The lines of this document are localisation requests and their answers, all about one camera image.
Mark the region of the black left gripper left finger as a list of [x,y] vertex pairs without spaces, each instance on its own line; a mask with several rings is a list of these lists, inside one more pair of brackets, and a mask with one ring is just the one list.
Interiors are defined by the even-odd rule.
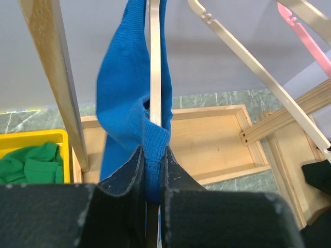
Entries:
[[145,191],[144,152],[139,145],[129,160],[109,177],[98,183],[98,186],[112,197],[124,197],[130,192]]

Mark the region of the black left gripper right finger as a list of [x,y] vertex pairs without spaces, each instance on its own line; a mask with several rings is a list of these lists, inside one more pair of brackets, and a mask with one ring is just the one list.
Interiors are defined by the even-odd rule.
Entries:
[[172,190],[176,192],[205,192],[201,186],[187,171],[177,162],[175,155],[169,146],[166,146],[164,156],[161,160],[160,176],[161,192]]

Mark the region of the blue tank top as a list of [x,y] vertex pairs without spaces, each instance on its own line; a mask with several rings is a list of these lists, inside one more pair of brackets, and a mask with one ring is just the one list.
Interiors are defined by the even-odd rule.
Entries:
[[129,1],[97,79],[96,114],[107,133],[101,166],[105,179],[126,163],[138,145],[145,156],[145,194],[160,203],[161,159],[171,137],[172,84],[165,35],[161,34],[162,124],[149,120],[150,65],[145,41],[145,1]]

